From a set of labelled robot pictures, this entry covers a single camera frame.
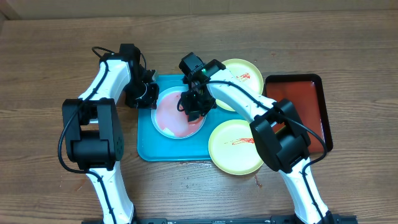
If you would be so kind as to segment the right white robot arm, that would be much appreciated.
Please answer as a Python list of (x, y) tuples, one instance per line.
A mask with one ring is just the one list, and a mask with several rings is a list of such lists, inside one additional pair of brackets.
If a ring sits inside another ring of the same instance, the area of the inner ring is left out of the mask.
[(311, 165), (328, 153), (324, 140), (304, 126), (294, 104), (275, 101), (238, 82), (220, 61), (205, 63), (190, 52), (179, 63), (188, 90), (181, 94), (177, 110), (195, 121), (216, 107), (229, 104), (247, 122), (262, 161), (279, 172), (292, 197), (295, 216), (302, 223), (334, 223), (322, 201)]

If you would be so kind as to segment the green rimmed plate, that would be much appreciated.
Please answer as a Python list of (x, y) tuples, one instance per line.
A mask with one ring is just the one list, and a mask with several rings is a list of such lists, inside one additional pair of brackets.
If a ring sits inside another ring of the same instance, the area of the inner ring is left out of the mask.
[(225, 121), (213, 130), (208, 152), (219, 169), (232, 175), (253, 173), (264, 163), (257, 153), (249, 123), (240, 119)]
[(226, 75), (226, 72), (222, 72), (221, 75), (217, 75), (215, 80), (223, 80), (226, 82), (239, 82), (239, 85), (246, 85), (252, 91), (258, 94), (262, 94), (264, 89), (264, 79), (259, 69), (247, 60), (240, 58), (232, 58), (222, 62), (226, 66), (231, 74)]

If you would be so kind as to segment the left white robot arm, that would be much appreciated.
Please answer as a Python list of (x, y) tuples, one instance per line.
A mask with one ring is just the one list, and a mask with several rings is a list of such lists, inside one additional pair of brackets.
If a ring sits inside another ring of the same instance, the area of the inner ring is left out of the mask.
[(135, 208), (121, 174), (124, 138), (116, 105), (125, 94), (130, 108), (156, 109), (156, 71), (141, 64), (143, 59), (134, 44), (121, 44), (118, 52), (105, 49), (88, 89), (62, 105), (58, 159), (65, 170), (91, 180), (103, 210), (102, 223), (134, 221)]

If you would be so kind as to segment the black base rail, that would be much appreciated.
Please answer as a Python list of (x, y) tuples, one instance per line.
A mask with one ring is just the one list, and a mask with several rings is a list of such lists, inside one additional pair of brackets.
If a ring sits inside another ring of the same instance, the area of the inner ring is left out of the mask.
[[(101, 220), (82, 221), (82, 224), (99, 224)], [(274, 215), (268, 218), (234, 218), (234, 219), (180, 219), (167, 220), (166, 218), (134, 218), (132, 223), (139, 224), (292, 224), (302, 223), (295, 215)], [(356, 216), (333, 215), (333, 223), (358, 224)]]

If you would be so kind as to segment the black red rectangular tray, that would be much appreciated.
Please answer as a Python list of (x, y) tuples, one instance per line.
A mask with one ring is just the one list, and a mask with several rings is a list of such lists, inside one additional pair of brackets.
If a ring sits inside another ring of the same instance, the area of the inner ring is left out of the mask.
[(270, 75), (265, 80), (265, 94), (276, 101), (291, 101), (304, 126), (333, 149), (322, 79), (317, 74)]

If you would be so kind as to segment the light blue plate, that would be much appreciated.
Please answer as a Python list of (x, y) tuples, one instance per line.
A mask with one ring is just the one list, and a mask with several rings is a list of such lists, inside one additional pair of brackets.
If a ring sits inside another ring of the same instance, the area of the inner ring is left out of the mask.
[(205, 117), (188, 122), (188, 116), (177, 110), (181, 93), (187, 91), (185, 86), (170, 87), (159, 94), (157, 108), (152, 110), (151, 119), (156, 130), (171, 139), (188, 138), (197, 133), (204, 125)]

